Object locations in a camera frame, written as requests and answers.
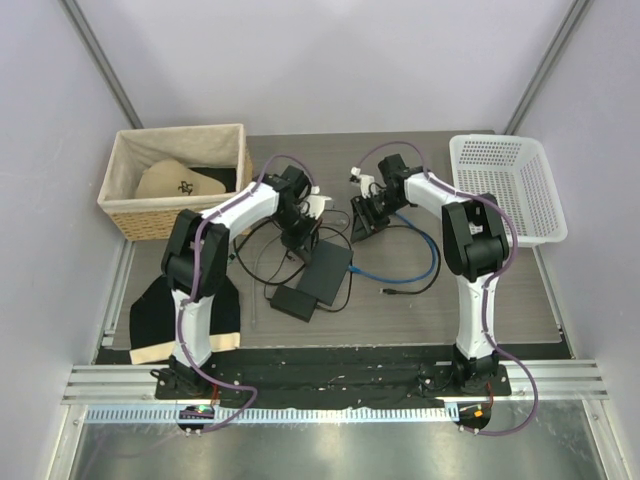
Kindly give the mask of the black network switch box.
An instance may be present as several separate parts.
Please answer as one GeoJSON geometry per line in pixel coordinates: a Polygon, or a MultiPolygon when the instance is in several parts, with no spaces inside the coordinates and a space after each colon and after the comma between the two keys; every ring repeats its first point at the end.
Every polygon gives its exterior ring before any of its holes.
{"type": "Polygon", "coordinates": [[[296,290],[332,306],[353,258],[353,251],[320,240],[296,290]]]}

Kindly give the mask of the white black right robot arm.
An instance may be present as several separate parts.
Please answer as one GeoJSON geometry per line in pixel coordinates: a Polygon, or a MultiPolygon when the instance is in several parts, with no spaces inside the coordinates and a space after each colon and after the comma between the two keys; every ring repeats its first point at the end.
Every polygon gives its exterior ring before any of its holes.
{"type": "Polygon", "coordinates": [[[459,299],[451,380],[460,393],[475,394],[498,373],[495,290],[510,258],[503,211],[492,195],[458,191],[428,169],[406,166],[399,154],[385,157],[378,168],[382,186],[359,167],[351,169],[350,181],[360,189],[351,200],[351,241],[387,227],[389,217],[406,206],[421,207],[440,219],[441,258],[456,277],[459,299]]]}

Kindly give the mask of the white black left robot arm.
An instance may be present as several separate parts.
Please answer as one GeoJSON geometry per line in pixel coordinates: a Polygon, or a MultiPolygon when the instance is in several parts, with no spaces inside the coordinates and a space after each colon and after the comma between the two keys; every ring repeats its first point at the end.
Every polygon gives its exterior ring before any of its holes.
{"type": "Polygon", "coordinates": [[[280,175],[261,173],[215,207],[178,214],[161,270],[176,315],[169,369],[178,376],[178,386],[187,396],[200,399],[212,389],[213,375],[203,366],[213,353],[213,302],[227,279],[233,241],[257,222],[273,220],[282,231],[286,248],[308,263],[311,238],[331,202],[304,171],[289,166],[280,175]]]}

